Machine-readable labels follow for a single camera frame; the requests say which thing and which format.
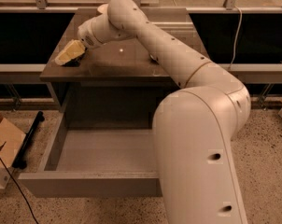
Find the circular hole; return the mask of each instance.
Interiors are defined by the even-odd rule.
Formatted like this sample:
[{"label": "circular hole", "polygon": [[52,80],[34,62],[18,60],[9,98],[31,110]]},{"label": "circular hole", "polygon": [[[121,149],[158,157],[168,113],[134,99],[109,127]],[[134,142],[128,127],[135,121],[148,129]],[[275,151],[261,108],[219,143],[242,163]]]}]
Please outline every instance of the circular hole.
[{"label": "circular hole", "polygon": [[208,159],[211,161],[218,161],[220,158],[221,155],[219,153],[212,154],[211,156],[208,157]]},{"label": "circular hole", "polygon": [[236,101],[237,105],[239,108],[242,108],[241,104],[239,103],[239,101]]},{"label": "circular hole", "polygon": [[228,213],[228,212],[230,212],[230,211],[232,211],[232,210],[233,210],[233,207],[230,206],[230,205],[227,205],[227,206],[224,206],[224,207],[221,209],[221,212],[223,212],[223,213]]}]

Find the floor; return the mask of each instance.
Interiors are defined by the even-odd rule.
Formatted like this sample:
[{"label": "floor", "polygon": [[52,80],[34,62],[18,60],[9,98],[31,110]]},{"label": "floor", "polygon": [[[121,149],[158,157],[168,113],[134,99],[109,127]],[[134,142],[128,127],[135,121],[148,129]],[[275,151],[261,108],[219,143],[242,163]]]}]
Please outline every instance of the floor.
[{"label": "floor", "polygon": [[[36,111],[2,111],[25,132]],[[34,143],[27,153],[34,172],[47,145],[58,112],[44,111]],[[233,156],[249,224],[282,224],[282,119],[278,110],[253,109],[246,126],[233,140]],[[39,223],[166,224],[162,198],[36,198],[21,184]],[[0,194],[0,223],[34,223],[14,183]]]}]

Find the terrazzo floor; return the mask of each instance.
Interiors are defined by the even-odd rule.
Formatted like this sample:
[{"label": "terrazzo floor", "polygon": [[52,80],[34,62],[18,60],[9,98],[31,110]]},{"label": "terrazzo floor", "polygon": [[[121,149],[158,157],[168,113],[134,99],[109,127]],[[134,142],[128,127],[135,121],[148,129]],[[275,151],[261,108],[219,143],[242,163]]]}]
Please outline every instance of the terrazzo floor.
[{"label": "terrazzo floor", "polygon": [[[25,132],[36,111],[3,111],[4,117]],[[44,111],[28,167],[36,171],[57,119],[57,111]],[[282,119],[278,110],[254,109],[246,126],[233,140],[233,156],[249,224],[282,224]],[[22,184],[36,219],[41,224],[166,224],[162,198],[36,198]],[[0,194],[0,224],[34,223],[29,209],[10,180]]]}]

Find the drawer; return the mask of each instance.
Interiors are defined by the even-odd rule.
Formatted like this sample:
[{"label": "drawer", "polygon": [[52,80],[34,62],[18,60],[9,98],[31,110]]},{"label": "drawer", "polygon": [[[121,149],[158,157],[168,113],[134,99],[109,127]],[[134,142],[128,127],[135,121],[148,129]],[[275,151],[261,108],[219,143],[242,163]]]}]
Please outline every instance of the drawer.
[{"label": "drawer", "polygon": [[74,84],[36,173],[36,197],[161,196],[151,122],[160,88]]}]

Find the black bar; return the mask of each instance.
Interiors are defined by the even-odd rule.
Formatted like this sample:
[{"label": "black bar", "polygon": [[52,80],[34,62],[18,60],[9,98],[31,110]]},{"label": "black bar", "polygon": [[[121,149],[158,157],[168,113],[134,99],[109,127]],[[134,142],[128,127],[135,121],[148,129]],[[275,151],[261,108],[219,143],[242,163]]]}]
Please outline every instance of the black bar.
[{"label": "black bar", "polygon": [[32,137],[35,133],[36,128],[38,127],[39,122],[44,121],[44,120],[45,120],[45,118],[43,116],[43,112],[38,111],[38,113],[35,117],[35,120],[34,120],[33,124],[31,125],[29,132],[26,134],[25,139],[22,142],[21,149],[20,149],[15,161],[13,162],[12,167],[24,169],[27,166],[26,161],[23,160],[23,156],[25,154],[26,149],[30,145],[30,142],[32,140]]}]

